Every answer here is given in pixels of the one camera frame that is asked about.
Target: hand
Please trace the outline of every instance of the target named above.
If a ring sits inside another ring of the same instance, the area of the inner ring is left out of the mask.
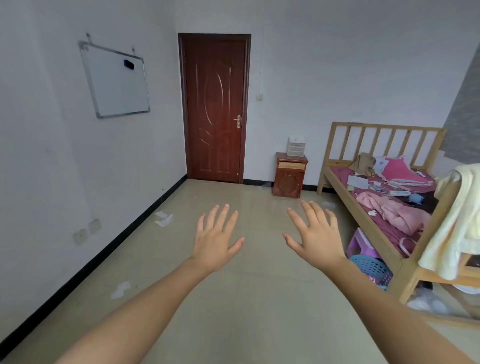
[[[302,201],[301,205],[307,215],[308,226],[291,208],[288,209],[288,214],[300,233],[302,244],[287,233],[284,233],[283,237],[287,245],[302,259],[325,272],[346,260],[336,216],[333,212],[325,210],[330,218],[328,224],[323,210],[315,202],[310,201],[310,204],[307,204]]]
[[[218,205],[208,214],[205,228],[205,214],[200,216],[198,220],[197,236],[190,259],[197,263],[201,269],[205,269],[208,274],[220,270],[227,264],[240,251],[245,241],[245,238],[240,238],[235,244],[228,247],[239,216],[239,212],[235,211],[223,228],[229,208],[229,205],[225,205],[216,224],[215,215],[219,209]]]

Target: cabinet door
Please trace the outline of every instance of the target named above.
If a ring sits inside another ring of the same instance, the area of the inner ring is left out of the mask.
[[[299,198],[304,173],[303,170],[277,169],[273,195]]]

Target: pink bedding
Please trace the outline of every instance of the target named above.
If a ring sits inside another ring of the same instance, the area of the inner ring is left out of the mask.
[[[352,176],[355,174],[354,171],[350,170],[347,167],[330,167],[334,175],[338,177],[338,179],[342,182],[342,184],[347,187],[347,181],[348,177]],[[424,174],[427,176],[428,179],[433,180],[433,178],[429,175],[427,175],[425,172]],[[383,182],[381,177],[368,177],[369,182]],[[395,188],[390,187],[386,184],[382,184],[383,188],[387,188],[389,190],[395,190]],[[425,192],[431,192],[435,191],[436,185],[433,184],[433,186],[430,187],[410,187],[410,190],[412,193],[425,193]],[[360,188],[355,188],[353,192],[351,192],[352,196],[354,198],[357,197],[357,195],[361,194],[362,192],[372,192],[373,194],[377,194],[379,196],[382,196],[381,193],[373,191],[373,190],[362,190]],[[400,201],[398,198],[392,197],[392,200],[401,203],[403,205],[406,205],[404,202]],[[366,211],[369,212],[372,209],[365,207],[364,205],[360,205],[362,208]],[[373,221],[377,224],[377,226],[380,228],[380,230],[385,234],[385,236],[392,242],[392,244],[397,248],[397,250],[403,255],[403,257],[408,257],[408,255],[400,248],[400,242],[403,240],[402,245],[404,246],[404,249],[407,250],[410,254],[413,252],[413,249],[415,248],[415,244],[412,242],[418,241],[420,239],[420,234],[416,232],[412,236],[408,236],[404,232],[401,232],[399,229],[395,228],[392,226],[388,221],[384,220],[380,214],[377,214],[376,216],[370,216]]]

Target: forearm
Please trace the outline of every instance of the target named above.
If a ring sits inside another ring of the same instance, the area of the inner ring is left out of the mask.
[[[350,261],[325,272],[351,303],[390,364],[473,363],[393,296],[376,287]]]
[[[168,276],[110,314],[59,363],[138,363],[185,297],[208,274],[186,260]]]

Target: gray wallpaper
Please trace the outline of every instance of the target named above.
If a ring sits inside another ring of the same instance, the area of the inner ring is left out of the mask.
[[[441,150],[465,164],[480,163],[480,47],[445,122],[447,135]]]

